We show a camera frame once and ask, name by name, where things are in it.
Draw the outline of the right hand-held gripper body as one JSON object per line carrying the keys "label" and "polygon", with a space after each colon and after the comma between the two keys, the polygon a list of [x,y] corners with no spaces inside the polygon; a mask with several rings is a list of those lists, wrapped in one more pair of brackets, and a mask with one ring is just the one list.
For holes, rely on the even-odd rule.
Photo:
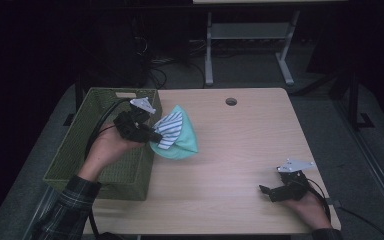
{"label": "right hand-held gripper body", "polygon": [[280,201],[300,200],[310,189],[309,181],[303,171],[314,166],[313,161],[287,159],[277,168],[283,186],[275,188],[272,194],[276,194]]}

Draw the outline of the mint green striped garment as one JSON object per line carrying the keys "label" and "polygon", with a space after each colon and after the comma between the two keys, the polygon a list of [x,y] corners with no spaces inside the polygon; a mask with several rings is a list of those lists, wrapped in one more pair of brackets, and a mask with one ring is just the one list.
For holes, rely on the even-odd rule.
{"label": "mint green striped garment", "polygon": [[179,105],[154,126],[162,136],[159,143],[151,142],[151,149],[159,156],[170,160],[181,160],[198,152],[197,137],[187,112]]}

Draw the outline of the white metal table frame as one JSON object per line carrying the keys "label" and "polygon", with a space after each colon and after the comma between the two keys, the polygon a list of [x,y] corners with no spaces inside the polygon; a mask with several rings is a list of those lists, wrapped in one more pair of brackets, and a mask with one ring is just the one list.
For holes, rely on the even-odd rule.
{"label": "white metal table frame", "polygon": [[294,80],[286,62],[286,57],[294,36],[300,11],[294,11],[289,22],[276,23],[216,23],[212,13],[207,14],[205,85],[214,84],[212,65],[213,40],[283,40],[284,46],[275,53],[276,61],[287,86],[293,86]]}

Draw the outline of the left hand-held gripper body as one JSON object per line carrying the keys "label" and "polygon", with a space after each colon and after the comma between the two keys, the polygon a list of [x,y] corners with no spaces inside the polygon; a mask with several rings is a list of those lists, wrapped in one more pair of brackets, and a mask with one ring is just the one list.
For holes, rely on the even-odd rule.
{"label": "left hand-held gripper body", "polygon": [[150,105],[147,97],[129,99],[129,106],[130,110],[119,113],[113,123],[123,139],[147,143],[148,133],[155,130],[145,122],[156,110]]}

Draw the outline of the black metal stand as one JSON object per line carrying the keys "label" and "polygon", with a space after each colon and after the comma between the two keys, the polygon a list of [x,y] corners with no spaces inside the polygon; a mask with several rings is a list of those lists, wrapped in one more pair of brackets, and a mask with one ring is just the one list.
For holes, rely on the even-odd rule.
{"label": "black metal stand", "polygon": [[333,80],[329,96],[336,101],[346,99],[345,116],[352,129],[359,131],[361,128],[374,128],[368,114],[358,110],[359,79],[356,73],[348,68],[341,68],[335,73]]}

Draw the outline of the green woven basket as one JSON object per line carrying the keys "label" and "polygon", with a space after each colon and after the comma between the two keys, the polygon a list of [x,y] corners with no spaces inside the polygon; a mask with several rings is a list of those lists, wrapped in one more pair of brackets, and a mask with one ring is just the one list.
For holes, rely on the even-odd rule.
{"label": "green woven basket", "polygon": [[[99,127],[101,120],[110,122],[118,113],[130,109],[127,102],[121,103],[112,113],[107,110],[124,98],[146,97],[156,110],[145,122],[153,126],[162,114],[158,91],[155,89],[91,88],[85,96],[74,120],[68,129],[44,181],[57,191],[62,191],[68,181],[83,165],[88,140]],[[120,160],[104,169],[99,177],[102,184],[98,194],[100,199],[143,201],[146,199],[154,152],[149,145],[135,148],[125,153]]]}

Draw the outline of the person's right hand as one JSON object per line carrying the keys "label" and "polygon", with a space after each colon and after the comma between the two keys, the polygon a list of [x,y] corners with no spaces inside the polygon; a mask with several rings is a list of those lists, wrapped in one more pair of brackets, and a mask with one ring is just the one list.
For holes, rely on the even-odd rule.
{"label": "person's right hand", "polygon": [[312,230],[332,229],[322,203],[313,193],[307,192],[300,200],[285,200],[282,204],[290,208]]}

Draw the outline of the person's left hand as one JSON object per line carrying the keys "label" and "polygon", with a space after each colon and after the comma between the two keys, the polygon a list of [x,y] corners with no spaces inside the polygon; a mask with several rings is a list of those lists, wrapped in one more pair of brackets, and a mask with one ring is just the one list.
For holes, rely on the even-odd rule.
{"label": "person's left hand", "polygon": [[124,153],[142,146],[143,143],[123,139],[113,124],[105,124],[99,130],[77,176],[96,182],[107,166],[120,160]]}

